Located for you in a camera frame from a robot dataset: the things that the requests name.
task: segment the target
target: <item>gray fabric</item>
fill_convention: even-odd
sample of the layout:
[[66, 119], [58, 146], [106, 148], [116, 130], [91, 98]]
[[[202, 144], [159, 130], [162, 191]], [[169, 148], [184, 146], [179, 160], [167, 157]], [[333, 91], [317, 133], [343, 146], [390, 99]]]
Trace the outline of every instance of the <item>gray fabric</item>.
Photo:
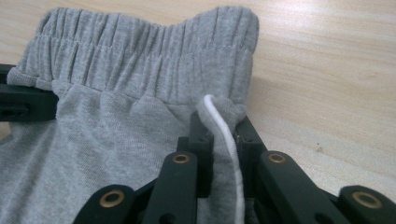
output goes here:
[[141, 188], [196, 109], [216, 139], [213, 193], [199, 202], [199, 220], [233, 223], [233, 168], [199, 102], [217, 97], [231, 128], [242, 118], [257, 35], [258, 19], [243, 7], [171, 26], [50, 11], [7, 82], [54, 91], [56, 120], [14, 122], [0, 142], [0, 223], [71, 223], [98, 189]]

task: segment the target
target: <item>wooden table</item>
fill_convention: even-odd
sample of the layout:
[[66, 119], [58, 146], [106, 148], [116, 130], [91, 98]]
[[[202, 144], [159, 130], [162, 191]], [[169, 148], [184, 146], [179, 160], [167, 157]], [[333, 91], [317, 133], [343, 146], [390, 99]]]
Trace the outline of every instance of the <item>wooden table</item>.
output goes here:
[[396, 1], [0, 0], [0, 63], [18, 62], [54, 7], [171, 24], [221, 5], [260, 18], [247, 112], [267, 147], [333, 194], [363, 185], [396, 201]]

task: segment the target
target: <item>elastic waistband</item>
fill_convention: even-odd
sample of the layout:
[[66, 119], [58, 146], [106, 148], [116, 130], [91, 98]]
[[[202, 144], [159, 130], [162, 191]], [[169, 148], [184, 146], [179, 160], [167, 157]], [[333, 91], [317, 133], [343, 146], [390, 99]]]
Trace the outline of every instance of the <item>elastic waistband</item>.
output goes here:
[[218, 7], [161, 26], [121, 14], [50, 11], [8, 83], [51, 90], [52, 80], [187, 104], [205, 94], [245, 101], [259, 23]]

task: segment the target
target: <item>white piping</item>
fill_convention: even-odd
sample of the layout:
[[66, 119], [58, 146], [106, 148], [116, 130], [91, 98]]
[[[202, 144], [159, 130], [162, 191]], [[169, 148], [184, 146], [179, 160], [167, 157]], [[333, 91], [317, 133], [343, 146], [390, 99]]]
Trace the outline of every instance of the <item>white piping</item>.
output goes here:
[[204, 106], [209, 112], [210, 116], [216, 122], [218, 127], [221, 130], [221, 133], [224, 137], [228, 152], [230, 154], [231, 160], [233, 162], [233, 175], [235, 178], [236, 185], [236, 205], [235, 205], [235, 224], [244, 223], [245, 219], [245, 199], [244, 199], [244, 191], [243, 191], [243, 180], [241, 169], [239, 168], [239, 159], [238, 153], [236, 151], [236, 144], [233, 140], [233, 135], [231, 134], [230, 128], [227, 123], [224, 121], [223, 117], [219, 113], [219, 111], [215, 108], [212, 102], [212, 95], [206, 95], [204, 97]]

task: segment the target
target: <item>clothing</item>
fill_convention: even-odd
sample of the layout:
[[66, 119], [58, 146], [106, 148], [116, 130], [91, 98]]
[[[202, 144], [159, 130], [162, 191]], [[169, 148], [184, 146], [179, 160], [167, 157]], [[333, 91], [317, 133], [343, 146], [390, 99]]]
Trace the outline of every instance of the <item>clothing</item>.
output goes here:
[[54, 91], [56, 120], [13, 122], [0, 142], [0, 223], [72, 223], [100, 188], [143, 187], [195, 110], [215, 135], [212, 194], [199, 200], [198, 222], [235, 223], [239, 168], [204, 98], [213, 95], [231, 132], [245, 116], [258, 29], [243, 7], [170, 26], [50, 11], [7, 83]]

